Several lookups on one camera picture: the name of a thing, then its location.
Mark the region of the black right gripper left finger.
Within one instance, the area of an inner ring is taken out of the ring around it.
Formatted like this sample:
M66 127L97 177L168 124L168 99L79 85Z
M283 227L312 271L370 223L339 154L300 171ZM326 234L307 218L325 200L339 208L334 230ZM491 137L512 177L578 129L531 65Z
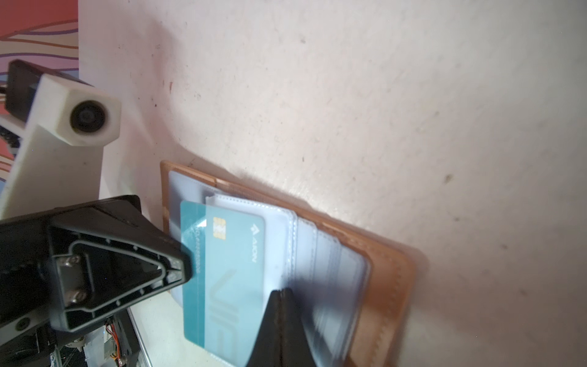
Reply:
M247 366L282 365L282 291L273 291L261 321Z

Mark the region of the tan leather card holder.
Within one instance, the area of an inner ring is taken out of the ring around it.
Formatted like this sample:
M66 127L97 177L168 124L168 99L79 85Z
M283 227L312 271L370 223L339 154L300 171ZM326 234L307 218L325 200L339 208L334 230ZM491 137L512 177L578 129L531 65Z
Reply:
M183 201L264 220L262 318L270 294L291 289L316 366L388 364L415 279L404 253L313 209L183 165L162 162L161 183L164 227L182 249Z

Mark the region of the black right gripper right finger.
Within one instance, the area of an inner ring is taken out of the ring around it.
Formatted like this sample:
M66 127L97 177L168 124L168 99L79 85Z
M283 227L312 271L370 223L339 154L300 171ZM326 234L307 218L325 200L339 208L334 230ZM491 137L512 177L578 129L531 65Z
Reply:
M307 341L301 311L291 289L282 291L282 365L316 366Z

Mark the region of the teal VIP credit card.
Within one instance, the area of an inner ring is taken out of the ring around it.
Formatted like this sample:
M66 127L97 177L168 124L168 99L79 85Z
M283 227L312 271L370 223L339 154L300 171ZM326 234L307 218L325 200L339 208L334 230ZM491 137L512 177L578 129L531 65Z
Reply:
M182 289L184 336L228 364L244 366L264 310L264 220L183 201L180 231L193 273Z

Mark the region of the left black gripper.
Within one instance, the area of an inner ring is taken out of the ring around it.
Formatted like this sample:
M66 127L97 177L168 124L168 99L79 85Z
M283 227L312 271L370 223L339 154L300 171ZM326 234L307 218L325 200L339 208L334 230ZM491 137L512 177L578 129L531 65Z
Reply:
M81 270L54 279L54 261ZM1 343L50 324L76 332L192 275L181 244L147 220L136 195L1 220Z

